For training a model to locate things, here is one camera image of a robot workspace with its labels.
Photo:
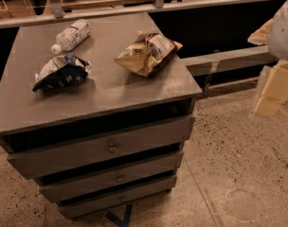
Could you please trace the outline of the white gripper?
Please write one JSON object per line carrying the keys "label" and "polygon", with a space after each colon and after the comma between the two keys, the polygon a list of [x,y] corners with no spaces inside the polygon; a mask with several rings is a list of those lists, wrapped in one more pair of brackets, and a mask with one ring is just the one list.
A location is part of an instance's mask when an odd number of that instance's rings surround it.
{"label": "white gripper", "polygon": [[288,100],[288,0],[273,20],[251,33],[247,41],[254,45],[268,45],[269,52],[280,59],[273,67],[263,67],[252,111],[257,116],[270,117]]}

